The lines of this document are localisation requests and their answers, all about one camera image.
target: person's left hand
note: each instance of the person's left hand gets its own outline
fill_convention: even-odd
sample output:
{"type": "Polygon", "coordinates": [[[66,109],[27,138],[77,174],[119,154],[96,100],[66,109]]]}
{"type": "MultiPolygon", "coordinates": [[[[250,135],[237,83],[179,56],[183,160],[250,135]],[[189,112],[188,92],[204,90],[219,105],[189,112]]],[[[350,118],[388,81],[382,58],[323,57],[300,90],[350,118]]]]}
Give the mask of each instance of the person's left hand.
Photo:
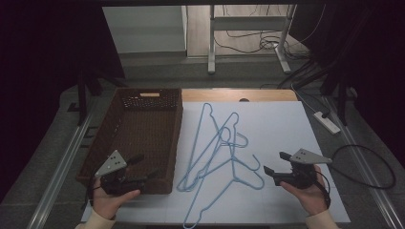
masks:
{"type": "Polygon", "coordinates": [[[101,217],[105,219],[113,219],[116,215],[118,208],[124,202],[139,196],[140,190],[128,192],[122,196],[115,197],[107,195],[105,191],[100,187],[100,179],[95,182],[95,189],[93,191],[93,209],[101,217]]]}

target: white wall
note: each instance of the white wall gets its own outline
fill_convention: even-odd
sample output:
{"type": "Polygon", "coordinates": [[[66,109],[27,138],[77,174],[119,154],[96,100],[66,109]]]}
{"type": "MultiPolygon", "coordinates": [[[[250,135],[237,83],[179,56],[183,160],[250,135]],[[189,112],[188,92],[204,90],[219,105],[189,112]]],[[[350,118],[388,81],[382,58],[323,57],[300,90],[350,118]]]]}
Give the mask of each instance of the white wall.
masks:
{"type": "Polygon", "coordinates": [[[118,53],[185,51],[181,6],[103,10],[118,53]]]}

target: desk leg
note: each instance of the desk leg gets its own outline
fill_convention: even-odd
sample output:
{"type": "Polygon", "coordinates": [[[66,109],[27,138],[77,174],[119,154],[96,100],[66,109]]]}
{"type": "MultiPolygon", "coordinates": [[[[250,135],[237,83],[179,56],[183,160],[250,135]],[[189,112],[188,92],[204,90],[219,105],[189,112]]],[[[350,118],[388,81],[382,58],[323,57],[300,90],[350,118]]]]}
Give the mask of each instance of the desk leg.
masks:
{"type": "Polygon", "coordinates": [[[280,61],[281,67],[283,68],[284,73],[291,73],[291,69],[289,68],[288,62],[286,61],[286,53],[284,51],[284,43],[286,42],[286,38],[289,31],[289,26],[292,22],[292,15],[295,12],[296,5],[290,5],[289,11],[286,17],[286,22],[284,23],[283,30],[281,32],[280,41],[274,49],[276,51],[277,57],[280,61]]]}
{"type": "Polygon", "coordinates": [[[215,40],[214,40],[214,24],[215,24],[215,16],[214,10],[215,6],[211,5],[209,7],[210,11],[210,22],[209,22],[209,53],[208,53],[208,73],[214,74],[215,73],[215,40]]]}

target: power strip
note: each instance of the power strip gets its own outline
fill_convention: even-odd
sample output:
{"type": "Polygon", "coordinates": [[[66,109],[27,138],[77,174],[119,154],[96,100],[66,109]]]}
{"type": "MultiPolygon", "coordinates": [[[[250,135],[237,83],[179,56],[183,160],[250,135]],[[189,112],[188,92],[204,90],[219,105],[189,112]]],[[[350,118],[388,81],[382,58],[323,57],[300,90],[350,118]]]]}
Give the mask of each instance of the power strip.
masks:
{"type": "Polygon", "coordinates": [[[330,131],[331,134],[335,135],[340,132],[340,129],[334,125],[333,122],[330,121],[327,117],[322,117],[321,112],[317,112],[313,114],[313,116],[326,128],[330,131]]]}

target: basket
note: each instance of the basket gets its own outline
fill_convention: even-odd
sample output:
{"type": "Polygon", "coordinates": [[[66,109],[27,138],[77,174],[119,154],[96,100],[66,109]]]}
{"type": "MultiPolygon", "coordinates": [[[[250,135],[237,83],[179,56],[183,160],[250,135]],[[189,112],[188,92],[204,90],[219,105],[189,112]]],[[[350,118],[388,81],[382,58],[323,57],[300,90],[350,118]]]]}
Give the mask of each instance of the basket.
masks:
{"type": "Polygon", "coordinates": [[[181,118],[181,89],[117,89],[76,180],[87,187],[93,173],[118,150],[126,161],[144,155],[143,161],[128,166],[126,177],[157,171],[145,182],[143,194],[171,193],[181,118]]]}

